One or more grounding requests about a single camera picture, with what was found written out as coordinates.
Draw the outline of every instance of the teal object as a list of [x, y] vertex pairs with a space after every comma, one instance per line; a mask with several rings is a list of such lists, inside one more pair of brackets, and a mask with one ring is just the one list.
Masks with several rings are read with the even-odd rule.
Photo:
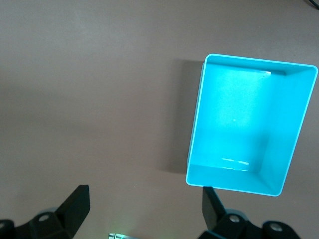
[[208, 55], [187, 183], [280, 195], [317, 74], [312, 65]]

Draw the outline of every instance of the empty blue container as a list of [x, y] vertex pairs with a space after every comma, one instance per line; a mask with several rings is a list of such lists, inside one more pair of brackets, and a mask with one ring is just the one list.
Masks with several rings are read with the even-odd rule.
[[317, 74], [312, 65], [208, 55], [187, 183], [280, 195]]

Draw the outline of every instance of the black cable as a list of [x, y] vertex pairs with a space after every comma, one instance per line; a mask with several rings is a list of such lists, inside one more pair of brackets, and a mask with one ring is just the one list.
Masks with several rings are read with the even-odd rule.
[[318, 10], [319, 10], [319, 4], [316, 3], [314, 0], [309, 0]]

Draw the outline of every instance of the gray floor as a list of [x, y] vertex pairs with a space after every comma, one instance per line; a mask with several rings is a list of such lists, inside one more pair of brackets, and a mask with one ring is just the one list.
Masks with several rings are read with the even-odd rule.
[[[195, 239], [201, 188], [185, 183], [209, 53], [319, 66], [306, 0], [0, 1], [0, 218], [17, 225], [89, 184], [77, 239]], [[257, 224], [318, 238], [319, 84], [283, 193], [218, 190]]]

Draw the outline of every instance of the screw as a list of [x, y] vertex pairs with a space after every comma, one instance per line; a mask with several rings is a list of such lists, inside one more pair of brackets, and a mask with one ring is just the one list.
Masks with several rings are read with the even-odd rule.
[[282, 232], [283, 231], [283, 228], [277, 224], [277, 223], [271, 223], [270, 224], [270, 228], [274, 231], [277, 231], [277, 232]]
[[230, 219], [233, 223], [238, 223], [238, 222], [240, 222], [239, 217], [236, 216], [236, 215], [230, 215], [229, 219]]
[[41, 216], [39, 218], [39, 222], [43, 222], [43, 221], [47, 220], [48, 218], [49, 218], [49, 215], [48, 214], [44, 214], [43, 216]]

